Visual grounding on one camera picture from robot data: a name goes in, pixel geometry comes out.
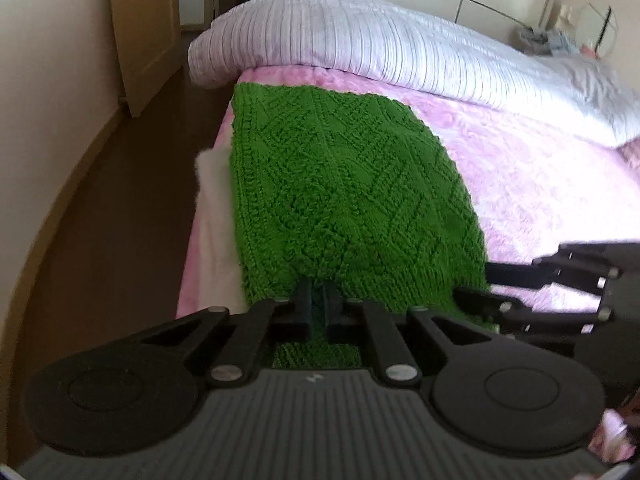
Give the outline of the person's right hand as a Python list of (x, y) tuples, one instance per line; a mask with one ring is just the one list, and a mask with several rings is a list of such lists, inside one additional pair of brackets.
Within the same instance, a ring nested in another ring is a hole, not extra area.
[(631, 443), (627, 425), (614, 410), (605, 410), (588, 448), (602, 462), (617, 464), (629, 460), (636, 447)]

